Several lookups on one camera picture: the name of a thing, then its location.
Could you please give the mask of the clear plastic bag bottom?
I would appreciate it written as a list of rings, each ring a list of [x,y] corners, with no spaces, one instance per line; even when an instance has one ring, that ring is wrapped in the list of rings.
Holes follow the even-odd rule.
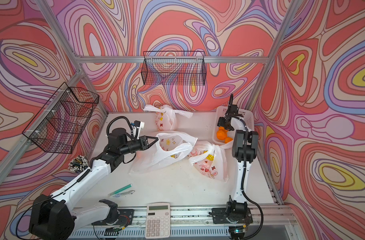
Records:
[[[158,141],[148,150],[138,152],[129,173],[145,174],[168,167],[183,160],[193,150],[198,138],[184,132],[151,133]]]

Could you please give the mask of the white plastic fruit basket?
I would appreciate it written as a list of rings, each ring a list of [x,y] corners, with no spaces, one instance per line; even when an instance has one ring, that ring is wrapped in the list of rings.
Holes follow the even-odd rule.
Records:
[[[213,128],[213,132],[212,132],[212,141],[217,144],[217,145],[224,145],[225,142],[223,140],[219,140],[217,138],[217,131],[219,130],[219,126],[217,126],[219,118],[220,117],[225,117],[225,113],[227,111],[228,107],[226,106],[219,106],[216,109],[216,116],[214,118],[214,128]],[[253,113],[251,111],[248,110],[244,110],[244,109],[239,109],[238,113],[240,115],[242,115],[243,120],[248,128],[249,131],[254,131],[255,130],[255,126],[254,126],[254,116]],[[235,131],[236,130],[244,130],[244,126],[243,123],[240,120],[237,120],[235,118],[231,119],[231,126],[234,128],[233,131],[228,131],[227,132],[227,136],[230,138],[234,138],[235,136]]]

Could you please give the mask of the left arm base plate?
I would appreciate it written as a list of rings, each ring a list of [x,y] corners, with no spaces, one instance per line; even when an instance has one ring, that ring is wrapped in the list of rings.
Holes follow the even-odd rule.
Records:
[[[116,212],[109,213],[107,218],[92,223],[93,226],[123,226],[131,225],[134,209],[118,209]]]

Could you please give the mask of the orange fruit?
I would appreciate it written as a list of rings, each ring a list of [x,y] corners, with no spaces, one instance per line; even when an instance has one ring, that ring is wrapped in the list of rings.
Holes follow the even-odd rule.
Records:
[[[229,143],[229,142],[231,142],[232,140],[233,140],[233,138],[227,137],[227,138],[225,139],[225,143]]]
[[[220,141],[224,141],[228,137],[228,131],[224,127],[219,127],[216,137]]]

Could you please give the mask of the printed white plastic bag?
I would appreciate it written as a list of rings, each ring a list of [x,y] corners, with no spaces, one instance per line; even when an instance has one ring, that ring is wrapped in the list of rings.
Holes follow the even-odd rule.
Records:
[[[226,183],[229,179],[226,150],[232,145],[233,140],[224,145],[199,141],[188,154],[189,162],[203,176]]]

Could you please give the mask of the orange fruit bottom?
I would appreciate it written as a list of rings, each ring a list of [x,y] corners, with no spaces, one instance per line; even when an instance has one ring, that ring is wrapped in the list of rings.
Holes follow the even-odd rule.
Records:
[[[229,143],[229,142],[231,142],[232,140],[233,140],[233,138],[227,137],[227,138],[225,139],[225,143]]]

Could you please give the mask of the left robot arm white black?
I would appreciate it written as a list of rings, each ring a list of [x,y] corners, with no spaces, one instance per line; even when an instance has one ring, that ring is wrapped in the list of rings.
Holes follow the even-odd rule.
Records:
[[[131,137],[124,128],[107,135],[108,144],[78,177],[51,195],[37,197],[32,205],[28,231],[42,240],[66,240],[73,231],[96,222],[115,225],[120,218],[116,203],[102,199],[75,210],[79,200],[124,161],[127,154],[145,151],[157,137]]]

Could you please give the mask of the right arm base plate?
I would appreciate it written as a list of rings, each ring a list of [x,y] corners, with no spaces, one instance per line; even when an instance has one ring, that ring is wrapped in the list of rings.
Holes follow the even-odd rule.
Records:
[[[209,215],[212,217],[214,224],[244,224],[248,226],[254,222],[249,209],[227,212],[226,208],[212,208]]]

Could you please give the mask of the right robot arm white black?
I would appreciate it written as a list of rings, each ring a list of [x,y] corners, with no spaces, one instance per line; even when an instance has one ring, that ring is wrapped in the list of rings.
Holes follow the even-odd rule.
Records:
[[[248,203],[259,206],[246,194],[249,170],[257,157],[259,135],[247,126],[244,116],[239,114],[239,108],[232,103],[228,104],[226,112],[219,117],[217,126],[234,133],[232,157],[237,161],[237,169],[235,171],[235,185],[230,195],[231,209],[229,212],[241,211],[241,214],[247,216]]]

